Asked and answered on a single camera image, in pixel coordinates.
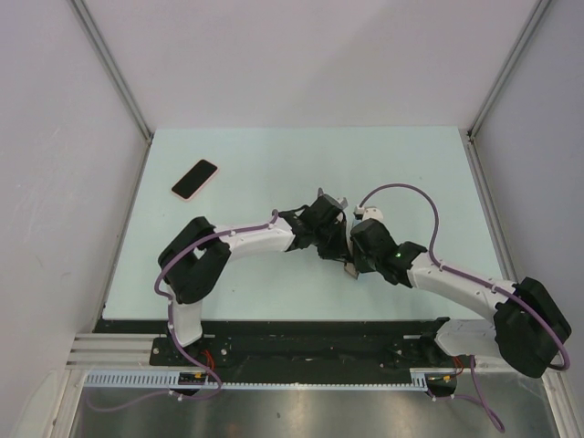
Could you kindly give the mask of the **phone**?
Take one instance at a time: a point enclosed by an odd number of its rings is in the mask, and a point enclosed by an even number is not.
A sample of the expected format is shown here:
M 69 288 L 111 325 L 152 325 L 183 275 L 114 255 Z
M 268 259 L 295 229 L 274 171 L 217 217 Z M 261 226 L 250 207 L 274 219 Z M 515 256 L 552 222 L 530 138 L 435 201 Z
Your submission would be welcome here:
M 359 277 L 359 271 L 357 269 L 357 267 L 355 266 L 355 257 L 354 257 L 354 248 L 353 248 L 353 243 L 350 237 L 350 232 L 352 231 L 352 229 L 358 225 L 361 222 L 361 220 L 357 217 L 353 217 L 351 219 L 351 221 L 347 221 L 347 228 L 346 228 L 346 244 L 347 244 L 347 255 L 345 257 L 345 261 L 344 261 L 344 271 L 351 276 L 354 279 L 357 279 Z
M 184 201 L 192 199 L 218 172 L 218 166 L 202 159 L 198 161 L 171 188 L 171 192 Z

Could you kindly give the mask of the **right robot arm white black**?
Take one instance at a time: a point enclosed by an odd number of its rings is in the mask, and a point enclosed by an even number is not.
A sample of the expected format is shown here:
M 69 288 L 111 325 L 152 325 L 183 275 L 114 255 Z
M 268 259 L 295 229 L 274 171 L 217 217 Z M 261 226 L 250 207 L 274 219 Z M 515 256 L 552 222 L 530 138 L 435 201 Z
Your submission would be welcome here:
M 359 274 L 376 272 L 393 285 L 432 292 L 483 318 L 482 322 L 444 322 L 421 343 L 428 364 L 442 366 L 452 356 L 492 356 L 539 378 L 564 353 L 571 327 L 534 278 L 514 283 L 465 273 L 440 263 L 422 245 L 396 244 L 385 224 L 375 218 L 357 222 L 349 236 Z

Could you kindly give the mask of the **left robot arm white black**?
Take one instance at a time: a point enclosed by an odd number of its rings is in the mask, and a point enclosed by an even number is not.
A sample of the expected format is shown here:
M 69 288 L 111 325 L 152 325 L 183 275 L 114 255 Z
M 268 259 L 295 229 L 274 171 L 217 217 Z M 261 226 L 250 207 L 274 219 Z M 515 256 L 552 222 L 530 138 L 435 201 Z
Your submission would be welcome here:
M 203 299 L 213 291 L 228 263 L 310 246 L 324 260 L 350 263 L 347 206 L 346 199 L 319 192 L 313 204 L 275 210 L 264 223 L 220 227 L 203 216 L 192 219 L 158 257 L 161 273 L 154 290 L 168 299 L 171 355 L 184 365 L 200 358 Z

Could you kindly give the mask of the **phone in pink case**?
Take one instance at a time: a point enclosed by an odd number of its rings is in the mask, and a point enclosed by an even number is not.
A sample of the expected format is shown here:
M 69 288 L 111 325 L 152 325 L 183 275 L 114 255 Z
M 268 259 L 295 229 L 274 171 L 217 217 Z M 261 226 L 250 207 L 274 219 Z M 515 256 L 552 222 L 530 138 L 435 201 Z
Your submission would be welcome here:
M 198 161 L 171 188 L 171 192 L 184 201 L 192 199 L 218 172 L 218 166 L 202 159 Z

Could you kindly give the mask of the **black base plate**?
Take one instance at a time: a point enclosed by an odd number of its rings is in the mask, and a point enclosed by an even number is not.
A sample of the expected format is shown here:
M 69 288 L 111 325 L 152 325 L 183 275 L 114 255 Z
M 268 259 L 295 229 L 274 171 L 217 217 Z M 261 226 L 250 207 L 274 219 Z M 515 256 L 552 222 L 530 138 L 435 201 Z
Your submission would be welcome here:
M 412 369 L 452 382 L 470 365 L 434 338 L 445 318 L 426 321 L 205 321 L 203 336 L 178 349 L 166 322 L 105 320 L 100 334 L 152 334 L 153 366 L 210 367 L 224 384 L 389 384 Z

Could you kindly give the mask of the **right aluminium side rail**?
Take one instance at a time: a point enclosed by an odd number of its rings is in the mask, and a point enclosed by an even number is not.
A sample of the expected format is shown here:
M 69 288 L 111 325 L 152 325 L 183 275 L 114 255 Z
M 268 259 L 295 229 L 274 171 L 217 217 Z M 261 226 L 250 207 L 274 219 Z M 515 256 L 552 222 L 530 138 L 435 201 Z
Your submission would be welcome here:
M 474 139 L 466 130 L 459 130 L 464 151 L 469 163 L 474 184 L 482 205 L 489 234 L 495 248 L 495 254 L 504 278 L 508 280 L 521 280 L 522 273 L 516 269 L 510 246 L 507 242 L 503 224 L 495 206 L 495 199 L 489 187 L 485 169 L 480 161 L 478 149 Z

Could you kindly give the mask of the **right aluminium corner post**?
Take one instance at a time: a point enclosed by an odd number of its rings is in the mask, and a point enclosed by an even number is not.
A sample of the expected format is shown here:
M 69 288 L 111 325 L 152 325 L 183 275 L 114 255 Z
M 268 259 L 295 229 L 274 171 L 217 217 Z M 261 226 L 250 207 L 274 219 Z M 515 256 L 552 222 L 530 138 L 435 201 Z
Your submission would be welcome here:
M 545 21 L 548 11 L 554 4 L 555 1 L 553 0 L 537 0 L 534 3 L 526 22 L 522 25 L 515 42 L 508 51 L 501 68 L 498 70 L 493 84 L 487 91 L 479 110 L 466 130 L 466 136 L 469 141 L 474 141 L 482 129 L 507 82 L 511 79 L 522 56 L 526 53 L 536 32 Z

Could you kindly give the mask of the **aluminium corner post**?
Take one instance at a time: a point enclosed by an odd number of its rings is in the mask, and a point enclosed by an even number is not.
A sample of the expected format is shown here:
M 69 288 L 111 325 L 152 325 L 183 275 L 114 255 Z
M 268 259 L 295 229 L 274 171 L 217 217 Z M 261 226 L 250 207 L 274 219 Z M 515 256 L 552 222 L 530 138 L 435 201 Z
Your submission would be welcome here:
M 522 56 L 526 53 L 536 32 L 545 21 L 548 11 L 554 4 L 555 1 L 553 0 L 537 0 L 534 3 L 526 22 L 522 25 L 515 42 L 508 51 L 501 68 L 498 70 L 493 84 L 487 91 L 479 110 L 466 130 L 466 136 L 469 141 L 474 141 L 482 129 L 507 82 L 511 79 Z
M 103 33 L 99 28 L 97 20 L 89 9 L 87 2 L 83 0 L 68 0 L 68 5 L 75 18 L 78 20 L 82 31 L 94 50 L 94 53 L 109 78 L 111 85 L 118 94 L 122 106 L 128 112 L 131 121 L 142 138 L 148 145 L 151 145 L 154 133 L 145 119 L 138 101 L 136 100 L 134 93 L 131 91 L 130 85 L 124 77 L 119 63 L 115 59 L 106 38 L 103 36 Z

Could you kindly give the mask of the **left aluminium corner post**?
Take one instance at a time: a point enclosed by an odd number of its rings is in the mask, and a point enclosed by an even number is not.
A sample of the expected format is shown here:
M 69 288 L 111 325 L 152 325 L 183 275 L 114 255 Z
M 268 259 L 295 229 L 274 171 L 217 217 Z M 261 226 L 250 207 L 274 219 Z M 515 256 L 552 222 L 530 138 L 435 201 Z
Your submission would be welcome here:
M 78 20 L 82 31 L 94 50 L 94 53 L 109 78 L 111 85 L 118 94 L 122 106 L 128 112 L 131 121 L 142 138 L 148 145 L 151 145 L 154 133 L 145 119 L 138 101 L 136 100 L 134 93 L 131 91 L 130 85 L 124 77 L 119 63 L 115 59 L 106 38 L 103 36 L 103 33 L 99 28 L 97 20 L 89 9 L 87 2 L 83 0 L 68 0 L 68 5 L 75 18 Z

